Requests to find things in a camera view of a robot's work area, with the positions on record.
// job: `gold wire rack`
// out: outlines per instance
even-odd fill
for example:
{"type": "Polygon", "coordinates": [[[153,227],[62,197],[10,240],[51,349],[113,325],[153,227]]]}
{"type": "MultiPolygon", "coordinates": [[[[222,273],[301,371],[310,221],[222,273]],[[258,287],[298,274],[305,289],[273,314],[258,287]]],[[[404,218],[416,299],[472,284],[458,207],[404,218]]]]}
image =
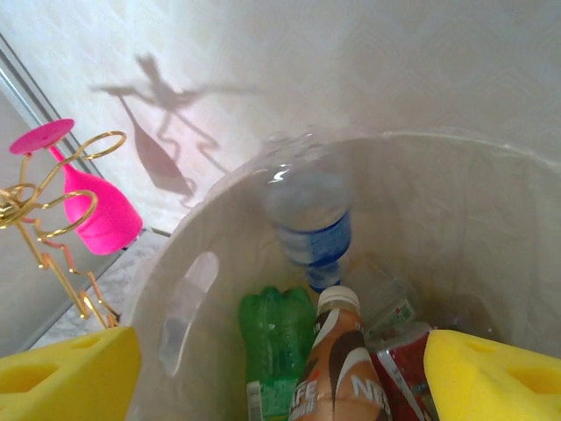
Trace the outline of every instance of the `gold wire rack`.
{"type": "Polygon", "coordinates": [[[119,314],[103,299],[103,295],[97,285],[94,274],[91,271],[82,271],[76,268],[72,259],[72,254],[68,250],[68,247],[63,243],[51,240],[54,237],[58,237],[75,230],[78,226],[84,223],[91,216],[97,206],[97,196],[94,192],[89,190],[77,190],[57,197],[48,203],[40,203],[39,197],[66,164],[76,160],[91,161],[96,158],[100,158],[115,151],[123,145],[125,141],[126,135],[120,131],[101,133],[94,138],[87,140],[72,156],[69,156],[64,161],[57,163],[51,172],[46,176],[45,180],[39,185],[25,181],[27,168],[32,159],[32,153],[26,153],[22,159],[19,170],[19,183],[5,189],[0,189],[0,230],[6,229],[10,226],[15,226],[21,233],[24,242],[27,244],[32,252],[32,255],[39,264],[39,269],[51,269],[59,278],[60,283],[78,309],[80,318],[87,319],[90,316],[90,312],[93,312],[103,328],[117,326],[119,322],[119,314]],[[92,145],[98,140],[111,136],[119,137],[118,141],[114,145],[102,150],[99,153],[84,154],[81,156],[86,147],[92,145]],[[29,214],[32,211],[51,209],[54,206],[63,203],[65,200],[76,196],[87,196],[90,198],[91,202],[84,215],[72,224],[52,231],[44,231],[41,227],[40,218],[29,218],[29,214]],[[31,226],[35,239],[26,229],[29,226],[31,226]],[[67,270],[64,270],[49,252],[41,251],[38,243],[52,249],[61,250],[66,261],[67,270]],[[97,303],[92,301],[88,293],[83,289],[78,292],[75,291],[66,276],[67,271],[73,276],[86,276],[89,279],[89,282],[95,291],[97,303]],[[104,308],[105,314],[102,314],[102,312],[98,309],[98,305],[101,305],[104,308]]]}

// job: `pink silicone glass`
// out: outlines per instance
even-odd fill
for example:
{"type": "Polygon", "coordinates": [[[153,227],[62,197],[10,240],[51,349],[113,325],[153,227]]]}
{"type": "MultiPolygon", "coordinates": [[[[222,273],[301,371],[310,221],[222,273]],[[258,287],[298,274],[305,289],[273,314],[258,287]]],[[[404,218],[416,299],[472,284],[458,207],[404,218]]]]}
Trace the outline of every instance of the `pink silicone glass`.
{"type": "MultiPolygon", "coordinates": [[[[64,156],[56,147],[50,148],[58,162],[64,156]]],[[[70,164],[64,165],[64,194],[77,190],[90,190],[97,195],[97,206],[92,215],[77,229],[77,233],[94,254],[114,253],[131,242],[142,230],[142,218],[129,200],[110,182],[92,174],[78,171],[70,164]]],[[[89,197],[77,196],[64,201],[70,223],[77,221],[89,208],[89,197]]]]}
{"type": "Polygon", "coordinates": [[[74,127],[72,118],[63,118],[37,127],[12,143],[10,152],[15,155],[25,155],[50,147],[65,137],[72,127],[74,127]]]}

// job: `white bottle cap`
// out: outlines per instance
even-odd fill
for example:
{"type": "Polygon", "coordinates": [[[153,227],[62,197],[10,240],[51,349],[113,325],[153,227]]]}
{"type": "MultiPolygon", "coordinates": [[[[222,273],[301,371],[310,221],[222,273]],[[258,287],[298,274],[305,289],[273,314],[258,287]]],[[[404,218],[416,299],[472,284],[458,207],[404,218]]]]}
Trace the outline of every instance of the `white bottle cap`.
{"type": "Polygon", "coordinates": [[[354,305],[357,311],[360,311],[359,298],[350,288],[336,285],[325,289],[317,300],[317,310],[319,311],[325,304],[332,301],[345,301],[354,305]]]}

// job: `green plastic bottle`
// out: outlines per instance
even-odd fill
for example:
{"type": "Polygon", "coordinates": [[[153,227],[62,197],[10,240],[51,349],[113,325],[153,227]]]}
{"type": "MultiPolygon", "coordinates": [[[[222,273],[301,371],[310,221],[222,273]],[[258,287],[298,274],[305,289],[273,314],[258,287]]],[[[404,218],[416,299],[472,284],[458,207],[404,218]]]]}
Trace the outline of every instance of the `green plastic bottle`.
{"type": "Polygon", "coordinates": [[[290,401],[314,343],[316,312],[304,288],[265,287],[245,296],[239,325],[245,342],[250,421],[288,419],[290,401]]]}

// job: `yellow sponge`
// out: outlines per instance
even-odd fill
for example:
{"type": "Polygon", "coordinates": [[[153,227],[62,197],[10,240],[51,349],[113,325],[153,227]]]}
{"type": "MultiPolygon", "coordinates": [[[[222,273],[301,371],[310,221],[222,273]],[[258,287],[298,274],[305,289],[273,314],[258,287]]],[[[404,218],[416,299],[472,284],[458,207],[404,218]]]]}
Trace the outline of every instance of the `yellow sponge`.
{"type": "Polygon", "coordinates": [[[433,331],[424,369],[441,421],[561,419],[561,360],[433,331]]]}
{"type": "Polygon", "coordinates": [[[0,359],[3,421],[122,421],[140,369],[131,327],[0,359]]]}

